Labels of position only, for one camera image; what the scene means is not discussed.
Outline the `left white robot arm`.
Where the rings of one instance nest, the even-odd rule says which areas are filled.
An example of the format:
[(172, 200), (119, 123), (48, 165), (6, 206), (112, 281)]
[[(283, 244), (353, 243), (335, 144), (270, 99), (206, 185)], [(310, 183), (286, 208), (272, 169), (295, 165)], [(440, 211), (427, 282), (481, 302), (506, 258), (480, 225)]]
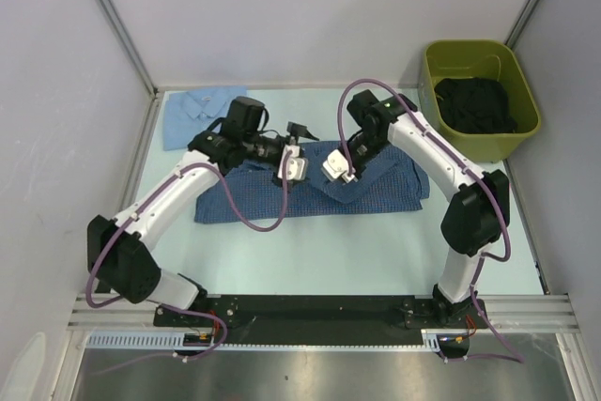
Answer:
[(162, 269), (151, 252), (183, 209), (244, 162), (271, 167), (273, 180), (282, 189), (282, 214), (287, 211), (288, 193), (305, 178), (308, 161), (299, 144), (312, 139), (307, 127), (290, 122), (287, 134), (266, 135), (269, 113), (264, 103), (238, 96), (223, 117), (196, 134), (181, 160), (168, 175), (140, 200), (108, 219), (101, 215), (87, 227), (85, 298), (92, 308), (93, 284), (100, 282), (116, 292), (119, 300), (132, 304), (151, 301), (173, 309), (185, 324), (201, 323), (208, 304), (201, 298), (198, 283)]

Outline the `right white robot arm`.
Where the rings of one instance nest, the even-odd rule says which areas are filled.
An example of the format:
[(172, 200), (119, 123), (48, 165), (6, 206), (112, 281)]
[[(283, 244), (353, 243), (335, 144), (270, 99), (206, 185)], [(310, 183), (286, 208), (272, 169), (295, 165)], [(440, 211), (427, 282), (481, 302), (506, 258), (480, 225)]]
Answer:
[(449, 246), (444, 269), (433, 287), (432, 315), (444, 327), (454, 327), (476, 308), (476, 286), (487, 259), (507, 261), (511, 254), (493, 255), (502, 240), (511, 245), (509, 180), (501, 171), (488, 172), (450, 145), (405, 96), (378, 100), (369, 90), (354, 95), (347, 106), (359, 130), (341, 144), (345, 180), (362, 175), (385, 147), (411, 157), (444, 194), (448, 207), (440, 231)]

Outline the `blue checkered long sleeve shirt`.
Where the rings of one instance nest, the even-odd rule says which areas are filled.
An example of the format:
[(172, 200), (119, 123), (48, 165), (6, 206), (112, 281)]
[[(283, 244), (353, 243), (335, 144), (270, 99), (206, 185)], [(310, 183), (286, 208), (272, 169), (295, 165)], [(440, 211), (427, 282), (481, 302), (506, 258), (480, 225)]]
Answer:
[[(368, 163), (361, 177), (348, 184), (330, 182), (320, 169), (334, 141), (303, 146), (309, 161), (306, 178), (288, 186), (286, 216), (380, 214), (411, 212), (429, 197), (425, 171), (407, 154), (387, 146)], [(236, 207), (250, 221), (275, 219), (282, 206), (282, 189), (272, 181), (273, 171), (263, 163), (245, 162), (225, 176)]]

